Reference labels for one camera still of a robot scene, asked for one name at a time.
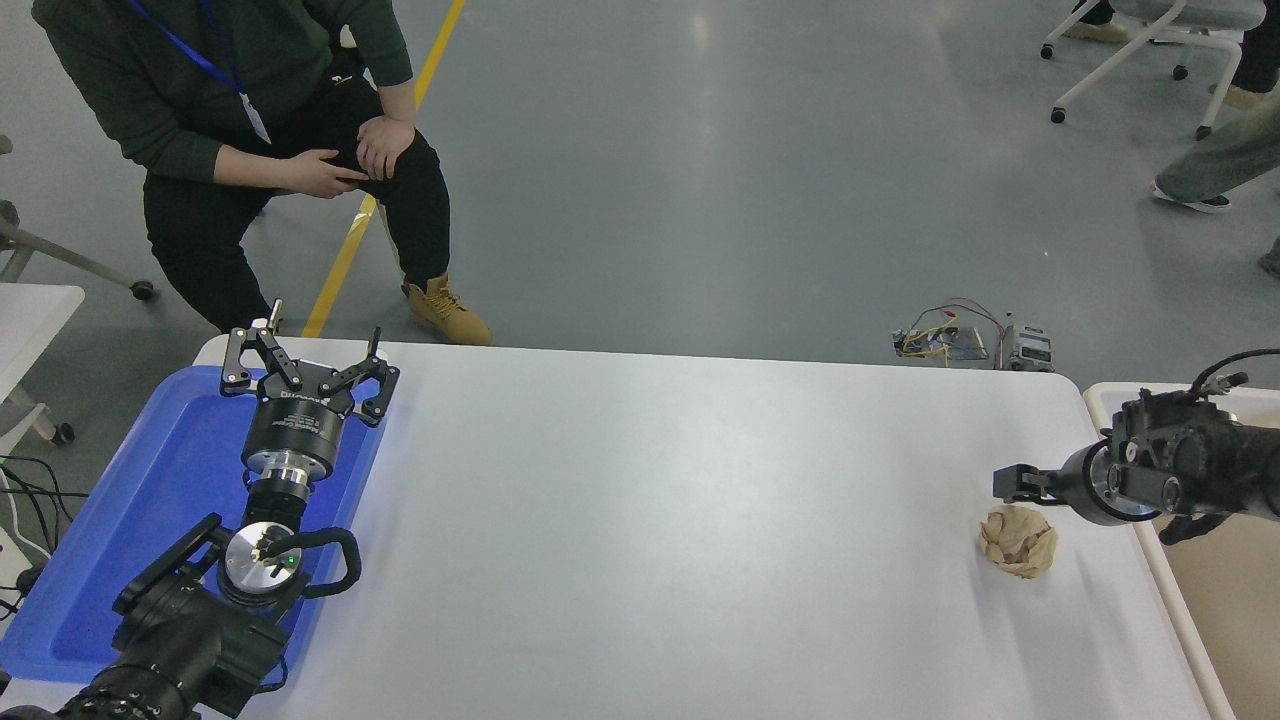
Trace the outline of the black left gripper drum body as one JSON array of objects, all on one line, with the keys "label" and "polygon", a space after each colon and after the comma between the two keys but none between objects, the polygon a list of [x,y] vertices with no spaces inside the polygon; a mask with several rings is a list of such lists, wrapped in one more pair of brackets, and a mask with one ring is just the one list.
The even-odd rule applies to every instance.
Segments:
[{"label": "black left gripper drum body", "polygon": [[334,384],[335,370],[302,370],[292,389],[280,373],[259,378],[259,402],[243,446],[243,464],[265,473],[284,456],[308,473],[330,473],[335,465],[346,414],[353,407],[348,389],[323,397],[320,386]]}]

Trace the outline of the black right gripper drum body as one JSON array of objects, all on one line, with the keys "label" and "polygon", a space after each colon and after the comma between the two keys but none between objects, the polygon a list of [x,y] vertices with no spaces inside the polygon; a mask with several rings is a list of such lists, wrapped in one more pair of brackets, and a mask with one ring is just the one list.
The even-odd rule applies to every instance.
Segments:
[{"label": "black right gripper drum body", "polygon": [[1094,442],[1091,446],[1074,452],[1065,464],[1056,471],[1048,471],[1052,477],[1048,487],[1050,495],[1065,502],[1076,515],[1102,527],[1116,527],[1120,519],[1115,516],[1114,509],[1098,496],[1092,479],[1092,468],[1098,456],[1106,457],[1108,443],[1106,441]]}]

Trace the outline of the person's right hand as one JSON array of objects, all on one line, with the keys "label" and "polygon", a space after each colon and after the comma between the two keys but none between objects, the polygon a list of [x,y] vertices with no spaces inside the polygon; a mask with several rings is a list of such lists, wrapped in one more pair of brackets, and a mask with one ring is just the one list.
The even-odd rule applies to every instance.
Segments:
[{"label": "person's right hand", "polygon": [[361,170],[337,165],[337,150],[308,150],[282,161],[279,186],[319,199],[334,199],[370,181]]}]

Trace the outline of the person's left hand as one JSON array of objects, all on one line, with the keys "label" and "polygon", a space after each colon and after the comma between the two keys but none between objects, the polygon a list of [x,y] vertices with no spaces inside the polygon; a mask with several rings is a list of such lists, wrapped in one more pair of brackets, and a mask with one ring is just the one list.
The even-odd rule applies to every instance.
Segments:
[{"label": "person's left hand", "polygon": [[416,137],[411,120],[379,115],[362,123],[357,132],[356,159],[361,170],[371,181],[394,177],[399,156]]}]

